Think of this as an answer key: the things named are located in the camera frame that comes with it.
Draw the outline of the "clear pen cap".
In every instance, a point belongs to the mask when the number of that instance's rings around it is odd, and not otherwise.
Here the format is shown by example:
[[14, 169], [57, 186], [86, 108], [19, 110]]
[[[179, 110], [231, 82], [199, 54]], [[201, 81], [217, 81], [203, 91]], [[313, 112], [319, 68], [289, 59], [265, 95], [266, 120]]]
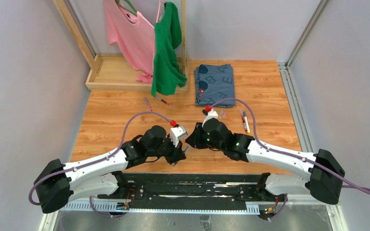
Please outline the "clear pen cap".
[[221, 110], [219, 114], [220, 119], [226, 119], [227, 112], [225, 110]]

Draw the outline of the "white pen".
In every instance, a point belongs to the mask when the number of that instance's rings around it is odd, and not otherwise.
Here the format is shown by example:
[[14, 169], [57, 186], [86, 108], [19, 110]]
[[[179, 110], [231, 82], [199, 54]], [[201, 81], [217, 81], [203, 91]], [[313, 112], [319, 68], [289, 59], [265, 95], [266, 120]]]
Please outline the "white pen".
[[249, 122], [248, 122], [247, 113], [245, 111], [243, 111], [242, 115], [243, 115], [244, 124], [245, 124], [245, 128], [246, 128], [245, 131], [246, 131], [247, 134], [250, 134], [251, 130], [250, 130]]

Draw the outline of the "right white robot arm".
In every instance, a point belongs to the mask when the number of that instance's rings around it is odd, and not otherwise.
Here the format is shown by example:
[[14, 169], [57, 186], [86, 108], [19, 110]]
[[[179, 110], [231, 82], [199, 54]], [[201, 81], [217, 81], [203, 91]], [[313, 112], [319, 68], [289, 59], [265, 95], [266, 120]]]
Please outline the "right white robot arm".
[[289, 171], [289, 174], [264, 173], [258, 193], [309, 194], [326, 204], [339, 202], [345, 171], [327, 150], [303, 153], [259, 143], [253, 136], [231, 132], [216, 118], [197, 122], [185, 141], [196, 149], [217, 149], [235, 161], [263, 163]]

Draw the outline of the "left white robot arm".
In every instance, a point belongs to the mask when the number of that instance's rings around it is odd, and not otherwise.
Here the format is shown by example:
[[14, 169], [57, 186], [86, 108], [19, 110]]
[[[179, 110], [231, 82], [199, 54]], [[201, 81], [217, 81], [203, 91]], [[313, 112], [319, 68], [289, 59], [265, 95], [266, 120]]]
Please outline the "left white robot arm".
[[181, 140], [186, 136], [183, 126], [177, 125], [169, 131], [153, 126], [108, 153], [70, 163], [52, 160], [31, 189], [38, 197], [36, 205], [49, 214], [80, 198], [114, 194], [124, 185], [119, 174], [148, 162], [149, 157], [163, 157], [169, 164], [184, 160]]

